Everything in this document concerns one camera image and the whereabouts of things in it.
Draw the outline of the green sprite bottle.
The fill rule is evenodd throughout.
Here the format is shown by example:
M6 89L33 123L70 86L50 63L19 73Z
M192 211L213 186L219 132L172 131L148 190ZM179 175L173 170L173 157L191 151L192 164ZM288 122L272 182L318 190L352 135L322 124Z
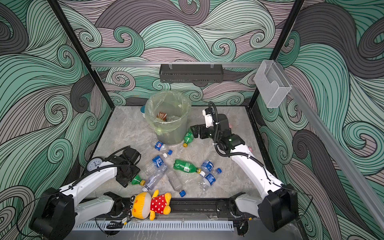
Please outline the green sprite bottle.
M183 147L184 148L187 148L188 145L194 140L194 133L193 133L193 130L191 129L188 129L186 134L185 134L185 137L184 137L184 143L183 143Z
M201 172L201 169L196 167L192 163L187 162L187 161L183 161L183 160L179 160L179 159L175 160L175 163L173 165L173 169L178 170L178 171L182 171L185 173L197 173L197 174L199 174Z
M146 184L146 181L144 179L142 179L139 175L136 175L132 181L131 181L131 184L132 185L140 185L140 186L144 186Z

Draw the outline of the red yellow label tea bottle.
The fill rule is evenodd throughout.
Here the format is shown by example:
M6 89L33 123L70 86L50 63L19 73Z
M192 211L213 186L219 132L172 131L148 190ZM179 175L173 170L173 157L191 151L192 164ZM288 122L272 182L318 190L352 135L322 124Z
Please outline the red yellow label tea bottle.
M167 114L164 113L164 112L159 112L157 114L157 119L163 121L163 122L166 122L167 121Z

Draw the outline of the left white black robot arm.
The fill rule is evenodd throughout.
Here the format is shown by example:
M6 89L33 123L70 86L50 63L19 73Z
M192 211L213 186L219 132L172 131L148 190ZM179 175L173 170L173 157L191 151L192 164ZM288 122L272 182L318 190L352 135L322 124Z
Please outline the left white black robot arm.
M59 189L47 189L32 215L29 227L45 240L63 240L74 227L101 215L118 218L125 213L122 197L112 192L85 202L84 199L109 180L116 180L122 187L138 175L137 164L141 154L124 147L107 158L94 157L86 164L85 172L74 182Z

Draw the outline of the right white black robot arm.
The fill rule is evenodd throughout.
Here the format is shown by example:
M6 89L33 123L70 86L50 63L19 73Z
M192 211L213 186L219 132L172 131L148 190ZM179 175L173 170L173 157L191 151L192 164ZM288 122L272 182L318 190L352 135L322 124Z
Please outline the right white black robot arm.
M237 197L237 208L243 213L258 217L270 232L276 232L299 217L298 194L292 185L285 185L273 176L263 163L258 161L244 140L231 132L230 128L219 131L215 137L214 127L194 125L189 133L195 138L214 140L214 145L224 151L222 157L231 158L256 186L260 201Z

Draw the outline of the clear bottle blue label white cap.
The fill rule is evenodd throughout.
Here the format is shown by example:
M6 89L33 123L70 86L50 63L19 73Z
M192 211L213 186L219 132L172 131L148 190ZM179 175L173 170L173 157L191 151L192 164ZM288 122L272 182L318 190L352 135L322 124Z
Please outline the clear bottle blue label white cap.
M155 173L164 164L164 160L168 156L169 156L168 154L163 153L161 155L155 156L152 160L146 163L145 170L144 170L146 175L150 176L153 173Z

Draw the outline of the crushed clear bottle white cap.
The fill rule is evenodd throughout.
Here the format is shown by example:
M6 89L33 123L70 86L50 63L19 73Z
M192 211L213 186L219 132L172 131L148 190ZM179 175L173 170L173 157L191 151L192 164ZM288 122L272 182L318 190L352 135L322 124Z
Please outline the crushed clear bottle white cap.
M161 180L161 178L164 176L167 170L168 170L167 165L162 165L158 170L156 170L150 176L150 178L146 181L146 184L142 188L142 191L149 192L154 190L155 186L158 184L158 182Z

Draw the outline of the black alarm clock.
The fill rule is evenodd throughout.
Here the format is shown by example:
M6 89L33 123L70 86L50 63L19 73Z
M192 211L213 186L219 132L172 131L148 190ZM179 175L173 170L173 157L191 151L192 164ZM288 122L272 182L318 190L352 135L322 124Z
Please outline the black alarm clock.
M97 169L103 162L104 162L104 159L102 157L92 158L86 164L87 172L91 172L91 171Z

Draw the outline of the yellow plush toy red dress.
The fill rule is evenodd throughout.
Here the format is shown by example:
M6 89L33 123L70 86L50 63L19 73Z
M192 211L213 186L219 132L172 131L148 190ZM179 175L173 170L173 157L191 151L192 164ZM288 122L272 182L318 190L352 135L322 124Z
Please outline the yellow plush toy red dress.
M140 220L149 218L150 221L153 221L156 214L169 215L171 213L171 199L171 193L161 195L159 190L156 190L152 195L148 192L142 192L130 198L132 207L128 211L128 216Z

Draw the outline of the pepsi label clear bottle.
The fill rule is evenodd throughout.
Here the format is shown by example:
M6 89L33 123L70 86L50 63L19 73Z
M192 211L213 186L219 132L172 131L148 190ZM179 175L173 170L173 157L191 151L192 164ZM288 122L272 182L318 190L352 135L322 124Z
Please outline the pepsi label clear bottle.
M154 148L161 153L165 153L167 155L171 155L173 153L173 151L161 141L154 142L153 144Z

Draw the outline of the clear bottle blue cap front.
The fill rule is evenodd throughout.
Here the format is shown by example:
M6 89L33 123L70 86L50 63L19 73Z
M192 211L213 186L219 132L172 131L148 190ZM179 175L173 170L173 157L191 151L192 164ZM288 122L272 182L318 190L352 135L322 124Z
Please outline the clear bottle blue cap front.
M173 170L168 170L166 175L167 175L169 182L170 182L172 188L174 189L174 191L179 193L179 195L183 198L186 195L186 192L185 192L183 184L182 184L180 178L178 177L178 175L176 174L176 172Z

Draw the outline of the white jar teal lid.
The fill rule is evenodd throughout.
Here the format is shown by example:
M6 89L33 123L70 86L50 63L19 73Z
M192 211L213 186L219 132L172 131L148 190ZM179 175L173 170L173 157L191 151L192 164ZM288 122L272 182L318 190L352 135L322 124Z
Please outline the white jar teal lid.
M142 116L143 116L144 119L146 118L145 107L146 107L146 106L142 106L141 109L140 109L141 114L142 114Z

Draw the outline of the black wall shelf tray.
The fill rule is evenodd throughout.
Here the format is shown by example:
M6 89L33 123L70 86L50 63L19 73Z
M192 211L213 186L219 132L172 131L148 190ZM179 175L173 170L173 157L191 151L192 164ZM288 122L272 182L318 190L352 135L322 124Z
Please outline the black wall shelf tray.
M159 75L162 83L220 83L224 69L222 65L161 65Z

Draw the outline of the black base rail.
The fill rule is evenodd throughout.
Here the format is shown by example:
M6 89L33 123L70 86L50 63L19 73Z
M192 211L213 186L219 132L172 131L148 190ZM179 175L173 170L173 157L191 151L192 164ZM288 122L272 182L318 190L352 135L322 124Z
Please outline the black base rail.
M149 217L149 210L141 207L142 199L138 196L124 199L112 192L105 193L97 199L91 199L75 205L70 196L54 197L47 204L45 215L52 214L54 218L69 220L75 224L83 223L97 216L108 218L137 218ZM264 199L254 199L241 192L226 199L172 199L165 205L171 213L216 213L219 218L260 218L269 224L286 224L298 217L298 198L288 192L272 193Z

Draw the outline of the clear acrylic wall holder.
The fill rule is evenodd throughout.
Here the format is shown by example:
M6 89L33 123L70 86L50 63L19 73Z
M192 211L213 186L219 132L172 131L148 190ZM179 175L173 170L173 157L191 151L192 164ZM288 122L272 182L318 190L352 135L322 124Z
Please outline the clear acrylic wall holder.
M260 64L254 82L269 109L278 108L292 89L285 69L273 60Z

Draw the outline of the aluminium wall rail back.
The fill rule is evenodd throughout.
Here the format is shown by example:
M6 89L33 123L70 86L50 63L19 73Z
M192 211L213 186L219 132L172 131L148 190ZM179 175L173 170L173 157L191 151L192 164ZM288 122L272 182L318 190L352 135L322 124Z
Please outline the aluminium wall rail back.
M258 68L261 62L147 62L147 61L118 61L118 62L90 62L92 68L159 68L161 65L168 65L170 68L173 65L222 65L223 68Z

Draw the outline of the aluminium wall rail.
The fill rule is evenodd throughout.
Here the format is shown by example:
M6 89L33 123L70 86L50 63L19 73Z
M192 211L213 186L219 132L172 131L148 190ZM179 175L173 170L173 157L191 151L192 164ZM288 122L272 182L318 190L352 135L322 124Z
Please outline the aluminium wall rail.
M335 139L328 127L324 124L321 118L313 111L313 109L306 102L305 97L300 92L298 87L292 84L291 79L286 73L283 66L273 61L276 65L277 72L281 74L285 85L291 88L290 93L302 110L303 114L307 117L309 123L314 127L318 133L320 140L325 145L328 153L337 162L340 169L344 172L351 185L361 198L362 202L366 205L371 216L374 218L381 230L384 229L384 203L367 182L367 179L355 166L353 160L348 156L342 145Z
M170 68L173 65L222 65L223 68L258 68L261 62L147 62L147 61L118 61L118 62L90 62L92 68L159 68L161 65L168 65Z

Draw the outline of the aluminium wall rail right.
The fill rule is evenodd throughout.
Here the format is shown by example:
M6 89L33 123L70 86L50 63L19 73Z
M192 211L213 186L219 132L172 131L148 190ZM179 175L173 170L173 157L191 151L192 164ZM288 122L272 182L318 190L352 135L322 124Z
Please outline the aluminium wall rail right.
M276 65L277 72L281 74L285 85L291 88L290 93L302 110L303 114L307 117L309 123L314 127L318 133L320 140L325 145L328 153L337 162L340 169L344 172L351 185L361 198L362 202L366 205L371 216L374 218L381 230L384 229L384 203L367 182L367 179L355 166L353 160L348 156L342 145L335 139L328 127L324 124L321 118L313 111L313 109L306 102L305 97L300 92L298 87L292 84L291 79L286 73L283 66L273 61Z

